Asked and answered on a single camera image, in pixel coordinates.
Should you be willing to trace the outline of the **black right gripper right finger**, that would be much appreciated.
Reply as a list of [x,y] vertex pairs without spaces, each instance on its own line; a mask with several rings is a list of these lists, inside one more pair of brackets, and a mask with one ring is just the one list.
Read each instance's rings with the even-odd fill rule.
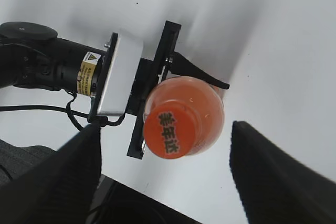
[[248,223],[335,223],[335,182],[250,124],[232,124],[230,171]]

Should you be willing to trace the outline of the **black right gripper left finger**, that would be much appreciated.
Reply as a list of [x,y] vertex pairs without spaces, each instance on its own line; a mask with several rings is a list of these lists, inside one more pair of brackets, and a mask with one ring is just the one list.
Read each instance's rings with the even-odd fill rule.
[[1,189],[1,223],[85,223],[101,166],[100,127],[89,124]]

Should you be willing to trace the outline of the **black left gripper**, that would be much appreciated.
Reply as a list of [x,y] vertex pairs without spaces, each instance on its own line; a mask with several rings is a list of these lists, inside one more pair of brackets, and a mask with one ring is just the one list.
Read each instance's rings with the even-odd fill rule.
[[141,58],[136,71],[133,87],[128,100],[125,113],[136,116],[131,141],[127,155],[136,159],[142,159],[145,149],[143,138],[143,112],[148,95],[160,82],[160,75],[164,67],[172,74],[188,76],[203,80],[220,89],[229,89],[230,85],[224,83],[186,59],[182,54],[173,52],[181,30],[181,25],[166,21],[162,35],[156,49],[153,60]]

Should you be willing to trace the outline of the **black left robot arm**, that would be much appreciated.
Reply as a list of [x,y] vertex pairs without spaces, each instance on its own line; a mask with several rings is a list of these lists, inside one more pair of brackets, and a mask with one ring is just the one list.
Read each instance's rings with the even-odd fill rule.
[[[145,101],[167,73],[198,78],[220,89],[224,83],[175,51],[181,25],[167,21],[153,60],[142,57],[143,41],[120,31],[104,50],[59,38],[44,25],[7,22],[1,25],[1,87],[65,90],[91,98],[88,122],[120,125],[126,114],[136,116],[127,155],[141,159]],[[110,122],[109,117],[117,120]]]

